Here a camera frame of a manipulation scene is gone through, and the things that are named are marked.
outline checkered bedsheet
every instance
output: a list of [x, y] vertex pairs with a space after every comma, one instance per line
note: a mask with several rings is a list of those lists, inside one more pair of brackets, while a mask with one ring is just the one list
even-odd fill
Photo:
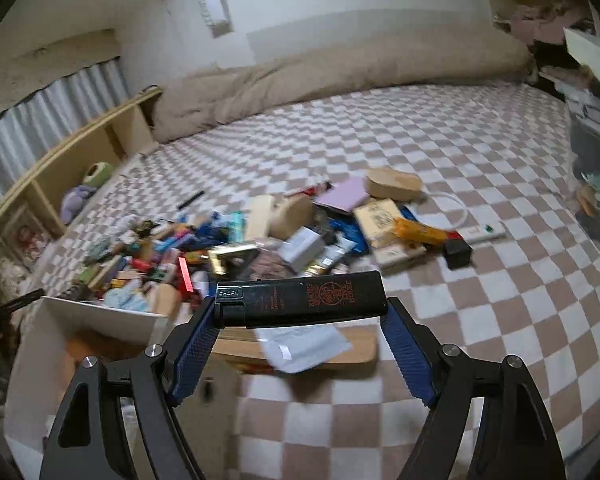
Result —
[[[600, 430], [600, 254], [562, 200], [568, 151], [563, 104], [528, 86], [409, 86], [290, 105], [165, 145], [117, 177], [42, 280], [59, 292], [116, 219], [132, 210], [172, 217], [200, 189], [190, 212], [244, 208], [318, 175], [414, 171], [431, 192], [460, 197], [468, 225], [502, 222], [507, 237], [477, 248], [467, 269], [438, 258], [387, 276], [387, 293], [473, 357], [522, 357], [567, 457]], [[418, 212], [459, 215], [443, 198]], [[379, 357], [337, 374], [245, 376], [229, 478], [395, 478], [427, 411], [381, 332]], [[479, 415], [474, 400], [452, 476], [468, 467]]]

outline blue gripper pad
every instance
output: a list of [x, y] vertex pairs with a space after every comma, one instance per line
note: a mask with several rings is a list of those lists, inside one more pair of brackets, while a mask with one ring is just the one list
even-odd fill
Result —
[[171, 397], [177, 403], [193, 394], [219, 333], [220, 329], [214, 326], [214, 310], [210, 308], [176, 364], [176, 380]]
[[431, 367], [391, 304], [381, 317], [380, 326], [411, 395], [430, 408], [437, 397], [431, 381]]

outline pile of clutter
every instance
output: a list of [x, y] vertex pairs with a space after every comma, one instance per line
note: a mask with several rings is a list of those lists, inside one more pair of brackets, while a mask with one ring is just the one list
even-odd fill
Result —
[[298, 189], [277, 205], [260, 195], [245, 212], [183, 212], [202, 194], [174, 219], [120, 219], [90, 247], [60, 297], [175, 317], [183, 304], [189, 314], [199, 308], [218, 282], [343, 273], [367, 253], [382, 272], [436, 252], [455, 269], [471, 262], [464, 238], [504, 233], [501, 226], [446, 231], [419, 223], [405, 204], [424, 198], [422, 181], [391, 168]]

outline purple plush toy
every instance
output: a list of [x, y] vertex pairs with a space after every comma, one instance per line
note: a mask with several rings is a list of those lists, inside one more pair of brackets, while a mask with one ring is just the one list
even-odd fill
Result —
[[80, 184], [80, 186], [66, 192], [60, 207], [60, 218], [65, 225], [69, 225], [78, 216], [78, 213], [82, 211], [84, 205], [95, 192], [94, 187], [85, 186], [84, 184]]

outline black pen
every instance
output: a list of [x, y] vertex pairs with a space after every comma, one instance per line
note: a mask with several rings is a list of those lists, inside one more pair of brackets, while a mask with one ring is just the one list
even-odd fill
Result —
[[201, 196], [204, 195], [204, 191], [199, 191], [197, 192], [194, 196], [192, 196], [191, 198], [185, 200], [182, 204], [180, 204], [178, 206], [178, 211], [180, 211], [181, 209], [186, 208], [186, 206], [188, 206], [189, 204], [191, 204], [192, 202], [194, 202], [195, 200], [199, 199]]

